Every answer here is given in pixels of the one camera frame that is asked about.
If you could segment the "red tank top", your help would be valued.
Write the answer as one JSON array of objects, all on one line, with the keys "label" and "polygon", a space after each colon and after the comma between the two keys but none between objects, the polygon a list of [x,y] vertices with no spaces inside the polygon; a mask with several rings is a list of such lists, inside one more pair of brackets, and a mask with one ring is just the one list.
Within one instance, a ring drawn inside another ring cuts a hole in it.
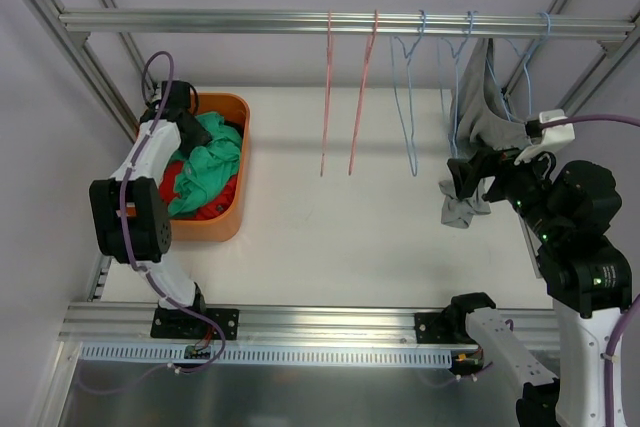
[{"label": "red tank top", "polygon": [[238,174],[226,175],[216,169],[193,173],[181,160],[169,163],[158,188],[171,219],[213,220],[232,205]]}]

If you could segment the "green tank top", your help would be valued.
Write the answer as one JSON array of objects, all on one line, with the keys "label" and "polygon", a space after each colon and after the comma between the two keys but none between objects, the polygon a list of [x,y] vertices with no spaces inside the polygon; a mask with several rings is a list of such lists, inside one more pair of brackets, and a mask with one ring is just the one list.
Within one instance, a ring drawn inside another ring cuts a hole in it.
[{"label": "green tank top", "polygon": [[171,218],[195,213],[221,194],[239,172],[243,137],[217,112],[196,117],[212,140],[188,156],[176,151],[161,183],[161,196]]}]

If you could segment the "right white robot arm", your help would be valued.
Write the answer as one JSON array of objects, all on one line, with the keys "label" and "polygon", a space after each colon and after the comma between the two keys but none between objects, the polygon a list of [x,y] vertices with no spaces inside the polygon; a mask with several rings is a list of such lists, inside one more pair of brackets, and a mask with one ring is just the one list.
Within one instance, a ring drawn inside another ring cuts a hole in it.
[{"label": "right white robot arm", "polygon": [[537,364],[485,293],[452,297],[439,316],[456,342],[473,341],[509,383],[521,426],[623,426],[615,364],[624,328],[639,309],[632,271],[606,232],[622,206],[610,170],[567,163],[556,177],[553,154],[517,159],[516,149],[479,150],[449,159],[454,192],[468,199],[489,178],[483,198],[506,201],[538,239],[538,270],[559,328],[561,374]]}]

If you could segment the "grey tank top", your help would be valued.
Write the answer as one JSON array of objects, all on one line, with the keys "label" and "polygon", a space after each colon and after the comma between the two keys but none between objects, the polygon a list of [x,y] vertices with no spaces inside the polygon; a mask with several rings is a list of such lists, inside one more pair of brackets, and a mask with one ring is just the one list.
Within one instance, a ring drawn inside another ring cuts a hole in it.
[{"label": "grey tank top", "polygon": [[[456,159],[468,160],[482,147],[522,150],[531,144],[524,122],[506,107],[493,63],[494,41],[478,40],[451,103],[450,134]],[[482,199],[484,182],[463,200],[457,198],[453,181],[442,180],[439,188],[444,195],[441,223],[447,227],[466,229],[474,217],[491,213],[490,204]]]}]

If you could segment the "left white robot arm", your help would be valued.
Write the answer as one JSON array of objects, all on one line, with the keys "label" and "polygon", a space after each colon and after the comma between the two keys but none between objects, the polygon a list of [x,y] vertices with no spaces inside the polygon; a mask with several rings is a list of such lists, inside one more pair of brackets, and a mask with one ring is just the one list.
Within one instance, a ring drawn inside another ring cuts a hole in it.
[{"label": "left white robot arm", "polygon": [[176,310],[173,326],[186,338],[205,332],[208,315],[200,288],[170,253],[170,215],[159,186],[173,154],[186,156],[212,139],[195,117],[198,107],[190,83],[164,81],[140,119],[126,159],[89,188],[101,253],[142,277],[161,309]]}]

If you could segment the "pink wire hanger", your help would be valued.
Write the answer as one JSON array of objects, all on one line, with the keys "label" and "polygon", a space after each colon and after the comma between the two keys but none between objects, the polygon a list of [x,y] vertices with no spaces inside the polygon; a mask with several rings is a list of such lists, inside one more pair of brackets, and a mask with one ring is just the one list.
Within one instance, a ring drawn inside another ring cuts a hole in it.
[{"label": "pink wire hanger", "polygon": [[348,164],[349,176],[353,174],[354,166],[355,166],[358,137],[359,137],[360,126],[361,126],[362,112],[364,107],[364,98],[365,98],[367,80],[369,76],[371,57],[372,57],[372,53],[373,53],[373,49],[374,49],[374,45],[377,37],[377,32],[378,32],[378,25],[379,25],[379,11],[375,10],[372,29],[369,36],[367,37],[365,51],[364,51],[363,68],[362,68],[362,75],[361,75],[361,80],[359,85],[359,94],[358,94],[358,101],[357,101],[357,107],[356,107],[356,113],[355,113],[355,119],[354,119],[354,128],[353,128],[350,157],[349,157],[349,164]]},{"label": "pink wire hanger", "polygon": [[320,177],[324,176],[326,155],[328,149],[328,136],[329,136],[329,119],[331,108],[331,88],[332,88],[332,70],[333,70],[333,51],[334,51],[334,37],[332,31],[333,13],[331,10],[327,12],[327,39],[326,39],[326,79],[325,79],[325,95],[324,95],[324,115],[323,115],[323,132],[322,132],[322,144],[321,144],[321,163],[320,163]]}]

